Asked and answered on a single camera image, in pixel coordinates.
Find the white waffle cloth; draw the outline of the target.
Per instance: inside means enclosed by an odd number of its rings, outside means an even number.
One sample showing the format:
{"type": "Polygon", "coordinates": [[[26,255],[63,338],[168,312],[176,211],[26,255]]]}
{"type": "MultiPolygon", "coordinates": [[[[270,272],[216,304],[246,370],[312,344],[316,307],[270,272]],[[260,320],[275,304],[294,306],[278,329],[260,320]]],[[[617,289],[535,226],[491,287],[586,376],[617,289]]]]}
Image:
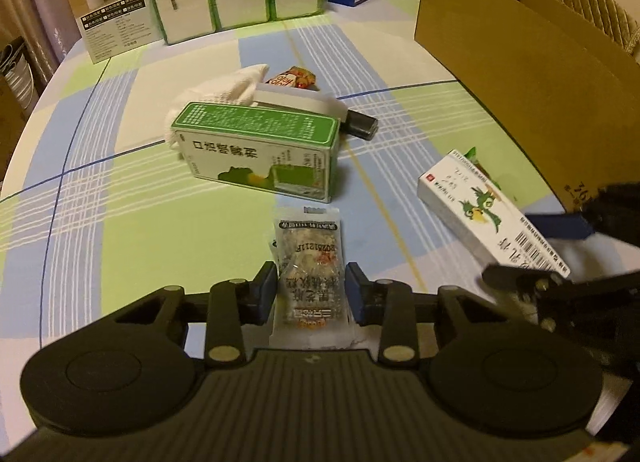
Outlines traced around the white waffle cloth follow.
{"type": "Polygon", "coordinates": [[[195,102],[250,106],[254,103],[256,86],[264,82],[268,71],[267,64],[247,66],[183,90],[167,110],[163,125],[167,146],[171,150],[178,149],[178,138],[171,126],[187,104],[195,102]]]}

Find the purple curtain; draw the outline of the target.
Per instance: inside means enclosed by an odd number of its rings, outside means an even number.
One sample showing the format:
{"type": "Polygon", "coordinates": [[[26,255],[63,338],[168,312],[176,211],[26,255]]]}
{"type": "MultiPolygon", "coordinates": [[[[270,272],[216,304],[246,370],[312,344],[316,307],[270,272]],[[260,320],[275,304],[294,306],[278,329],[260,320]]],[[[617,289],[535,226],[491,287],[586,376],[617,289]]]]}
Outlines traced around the purple curtain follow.
{"type": "Polygon", "coordinates": [[[67,0],[1,0],[1,37],[25,39],[38,77],[47,82],[80,39],[67,0]]]}

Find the left tissue pack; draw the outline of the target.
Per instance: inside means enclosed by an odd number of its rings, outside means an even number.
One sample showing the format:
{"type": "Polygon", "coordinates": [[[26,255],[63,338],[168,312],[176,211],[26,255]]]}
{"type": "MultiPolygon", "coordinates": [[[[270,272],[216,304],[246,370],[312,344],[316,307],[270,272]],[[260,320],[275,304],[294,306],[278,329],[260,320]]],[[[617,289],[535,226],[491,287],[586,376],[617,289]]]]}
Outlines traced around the left tissue pack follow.
{"type": "Polygon", "coordinates": [[[216,31],[210,0],[153,0],[168,45],[216,31]]]}

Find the brown cardboard box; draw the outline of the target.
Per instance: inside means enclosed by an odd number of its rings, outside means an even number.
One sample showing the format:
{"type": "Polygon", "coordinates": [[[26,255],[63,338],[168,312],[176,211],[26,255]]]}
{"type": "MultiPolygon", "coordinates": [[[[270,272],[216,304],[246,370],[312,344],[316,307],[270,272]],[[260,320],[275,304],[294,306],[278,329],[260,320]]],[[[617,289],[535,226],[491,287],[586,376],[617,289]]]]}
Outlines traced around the brown cardboard box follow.
{"type": "Polygon", "coordinates": [[[559,0],[420,0],[416,42],[491,112],[562,206],[639,179],[639,65],[559,0]]]}

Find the checkered tablecloth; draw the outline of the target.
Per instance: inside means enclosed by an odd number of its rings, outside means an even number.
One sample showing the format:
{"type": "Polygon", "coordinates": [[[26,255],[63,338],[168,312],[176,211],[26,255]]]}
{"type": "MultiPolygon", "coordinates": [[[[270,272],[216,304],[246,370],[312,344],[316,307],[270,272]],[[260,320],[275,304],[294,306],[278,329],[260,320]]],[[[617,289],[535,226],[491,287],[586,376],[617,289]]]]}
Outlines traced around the checkered tablecloth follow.
{"type": "Polygon", "coordinates": [[[301,19],[154,43],[96,65],[76,44],[14,152],[1,195],[1,447],[34,426],[20,374],[40,347],[162,286],[205,292],[271,256],[288,199],[201,181],[163,140],[186,89],[240,68],[299,66],[378,120],[338,156],[333,205],[346,260],[420,291],[474,288],[471,254],[416,194],[451,149],[480,163],[521,209],[559,202],[494,119],[414,40],[419,0],[331,6],[301,19]]]}

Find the red snack packet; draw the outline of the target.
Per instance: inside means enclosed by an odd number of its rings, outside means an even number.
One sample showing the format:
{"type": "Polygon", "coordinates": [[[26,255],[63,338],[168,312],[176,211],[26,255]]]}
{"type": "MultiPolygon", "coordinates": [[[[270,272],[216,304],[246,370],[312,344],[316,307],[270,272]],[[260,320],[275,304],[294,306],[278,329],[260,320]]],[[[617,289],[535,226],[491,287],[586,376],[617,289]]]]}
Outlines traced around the red snack packet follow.
{"type": "Polygon", "coordinates": [[[299,66],[292,66],[288,70],[275,74],[266,83],[311,91],[318,91],[319,89],[316,75],[310,70],[299,66]]]}

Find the white square plastic box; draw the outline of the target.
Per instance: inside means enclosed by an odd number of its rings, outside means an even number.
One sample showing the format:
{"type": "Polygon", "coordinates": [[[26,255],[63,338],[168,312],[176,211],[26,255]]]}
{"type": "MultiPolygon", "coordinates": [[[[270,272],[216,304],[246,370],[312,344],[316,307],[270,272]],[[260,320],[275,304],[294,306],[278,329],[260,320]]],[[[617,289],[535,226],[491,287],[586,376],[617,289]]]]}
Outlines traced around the white square plastic box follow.
{"type": "Polygon", "coordinates": [[[259,105],[312,112],[341,122],[345,122],[348,115],[348,107],[341,100],[317,91],[292,86],[258,83],[254,91],[254,102],[259,105]]]}

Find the white green medicine box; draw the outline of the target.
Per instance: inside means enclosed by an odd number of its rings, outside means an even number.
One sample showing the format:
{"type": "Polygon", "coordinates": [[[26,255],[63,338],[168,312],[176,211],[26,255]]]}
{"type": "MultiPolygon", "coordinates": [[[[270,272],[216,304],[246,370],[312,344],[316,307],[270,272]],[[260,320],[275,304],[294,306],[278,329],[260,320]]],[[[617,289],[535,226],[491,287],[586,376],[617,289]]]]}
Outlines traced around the white green medicine box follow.
{"type": "Polygon", "coordinates": [[[419,177],[418,197],[480,263],[570,277],[570,267],[534,224],[456,149],[419,177]]]}

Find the clear snack sachet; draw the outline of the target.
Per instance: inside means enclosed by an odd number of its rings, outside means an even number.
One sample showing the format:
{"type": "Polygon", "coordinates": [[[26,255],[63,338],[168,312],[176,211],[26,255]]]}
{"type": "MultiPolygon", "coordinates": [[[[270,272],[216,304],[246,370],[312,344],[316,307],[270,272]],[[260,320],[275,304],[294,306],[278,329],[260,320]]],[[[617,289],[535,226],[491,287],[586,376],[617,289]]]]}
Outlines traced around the clear snack sachet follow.
{"type": "Polygon", "coordinates": [[[352,346],[340,211],[281,209],[274,219],[272,252],[279,286],[270,345],[311,350],[352,346]]]}

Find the black lighter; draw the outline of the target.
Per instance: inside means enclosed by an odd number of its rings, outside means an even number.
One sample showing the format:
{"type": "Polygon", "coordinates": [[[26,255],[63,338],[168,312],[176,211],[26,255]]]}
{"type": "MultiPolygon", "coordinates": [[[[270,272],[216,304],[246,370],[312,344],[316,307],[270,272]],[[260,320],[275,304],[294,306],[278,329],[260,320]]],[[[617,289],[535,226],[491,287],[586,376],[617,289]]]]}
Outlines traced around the black lighter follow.
{"type": "Polygon", "coordinates": [[[345,120],[341,123],[341,132],[365,141],[371,141],[378,132],[378,119],[355,110],[349,110],[346,112],[345,120]]]}

